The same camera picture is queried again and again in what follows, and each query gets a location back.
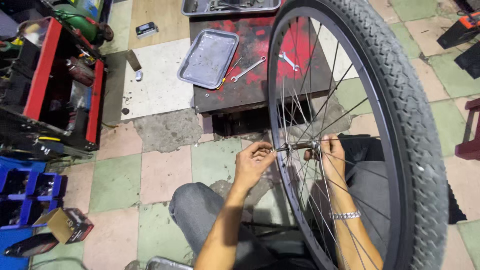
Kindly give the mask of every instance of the workbench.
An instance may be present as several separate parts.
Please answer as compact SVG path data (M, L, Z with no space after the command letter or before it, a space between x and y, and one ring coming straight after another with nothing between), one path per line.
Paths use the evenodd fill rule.
M254 14L254 15L230 15L228 17L203 17L190 18L190 40L195 39L197 34L205 28L233 32L239 35L240 42L230 63L228 71L243 57L237 66L226 78L224 84L219 90L210 90L200 86L193 86L193 97L196 113L219 114L236 111L250 110L267 106L267 65L268 65L268 45L272 25L275 20L274 14ZM308 46L308 34L310 32L310 45ZM303 81L303 74L308 67L311 51L313 50L316 39L315 29L306 18L300 18L298 25L292 27L285 34L281 50L285 51L288 57L300 66L300 70L294 72L292 67L284 60L279 60L277 88L285 82L285 91L295 84L297 91ZM262 56L267 57L266 61L256 66L251 71L238 79L237 82L230 80L243 70L257 62ZM327 60L317 42L316 49L312 57L312 86L310 88L309 80L305 80L304 90L312 90L312 95L324 95L329 89L331 71Z

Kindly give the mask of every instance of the screwdriver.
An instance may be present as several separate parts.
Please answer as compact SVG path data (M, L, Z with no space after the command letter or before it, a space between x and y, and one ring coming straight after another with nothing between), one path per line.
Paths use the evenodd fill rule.
M227 73L227 75L225 75L225 77L224 77L223 80L222 80L222 83L216 88L217 90L219 90L220 87L222 87L223 82L224 82L225 79L228 77L228 75L230 74L230 72L232 72L232 70L235 68L235 66L240 62L240 59L233 65L232 69Z

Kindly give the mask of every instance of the silver bracelet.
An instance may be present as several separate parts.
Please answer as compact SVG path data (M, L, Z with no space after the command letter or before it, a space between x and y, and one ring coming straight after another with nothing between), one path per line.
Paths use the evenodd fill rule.
M355 212L350 212L350 213L339 213L339 214L332 214L330 212L330 217L334 220L347 220L347 219L354 219L354 218L359 218L361 216L360 210L357 210Z

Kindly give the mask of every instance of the cardboard box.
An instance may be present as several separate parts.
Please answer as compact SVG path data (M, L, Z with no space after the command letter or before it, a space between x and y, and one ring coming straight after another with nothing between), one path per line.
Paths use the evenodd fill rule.
M92 222L77 208L55 208L41 216L34 225L43 223L47 223L47 227L62 244L83 241L94 227Z

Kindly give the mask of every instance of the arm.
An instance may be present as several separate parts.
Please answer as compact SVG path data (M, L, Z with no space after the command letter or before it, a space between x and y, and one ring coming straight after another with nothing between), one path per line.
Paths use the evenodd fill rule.
M322 164L329 184L328 189L332 211L334 213L357 211L357 207L353 203L352 196L348 193L348 186L345 182L345 162L343 161L345 160L345 152L338 137L335 134L324 136L321 141L321 149ZM311 156L311 150L306 151L304 159L308 160ZM382 269L382 258L370 240L360 218L335 220L334 222L336 241L338 243L336 253L339 269Z
M272 145L256 142L237 154L235 180L195 263L195 270L232 269L243 203L250 188L276 158Z

